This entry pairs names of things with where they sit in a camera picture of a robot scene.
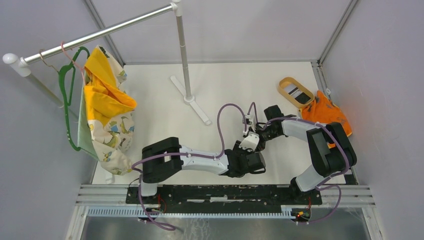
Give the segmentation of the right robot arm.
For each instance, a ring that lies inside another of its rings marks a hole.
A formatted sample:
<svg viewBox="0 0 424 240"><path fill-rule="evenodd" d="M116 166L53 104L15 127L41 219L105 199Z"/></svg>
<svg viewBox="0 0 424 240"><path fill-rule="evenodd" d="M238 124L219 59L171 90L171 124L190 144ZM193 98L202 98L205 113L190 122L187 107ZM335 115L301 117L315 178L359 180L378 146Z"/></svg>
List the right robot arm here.
<svg viewBox="0 0 424 240"><path fill-rule="evenodd" d="M255 124L257 149L277 137L294 137L308 144L310 166L290 182L289 199L302 204L309 191L319 190L331 178L342 175L357 163L357 155L341 123L319 123L295 115L283 115L277 105L264 110L267 121Z"/></svg>

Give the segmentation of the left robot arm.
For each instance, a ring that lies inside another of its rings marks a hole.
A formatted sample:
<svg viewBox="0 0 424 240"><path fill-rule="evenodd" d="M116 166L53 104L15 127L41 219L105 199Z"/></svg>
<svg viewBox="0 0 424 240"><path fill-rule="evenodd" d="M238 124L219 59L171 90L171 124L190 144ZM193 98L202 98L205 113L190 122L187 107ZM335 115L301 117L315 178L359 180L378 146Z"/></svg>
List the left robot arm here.
<svg viewBox="0 0 424 240"><path fill-rule="evenodd" d="M179 171L202 171L218 176L241 178L246 174L266 172L266 163L260 152L242 149L237 141L223 155L194 150L181 145L177 137L169 137L142 149L141 179L146 184L161 183Z"/></svg>

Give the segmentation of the tan oval tray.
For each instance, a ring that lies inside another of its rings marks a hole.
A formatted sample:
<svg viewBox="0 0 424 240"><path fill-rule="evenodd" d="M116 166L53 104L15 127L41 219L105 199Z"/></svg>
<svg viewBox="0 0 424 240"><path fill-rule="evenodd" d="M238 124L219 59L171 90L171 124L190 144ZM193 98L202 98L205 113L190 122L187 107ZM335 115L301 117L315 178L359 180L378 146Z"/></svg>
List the tan oval tray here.
<svg viewBox="0 0 424 240"><path fill-rule="evenodd" d="M277 85L278 92L296 108L303 109L311 104L315 96L293 77L283 78Z"/></svg>

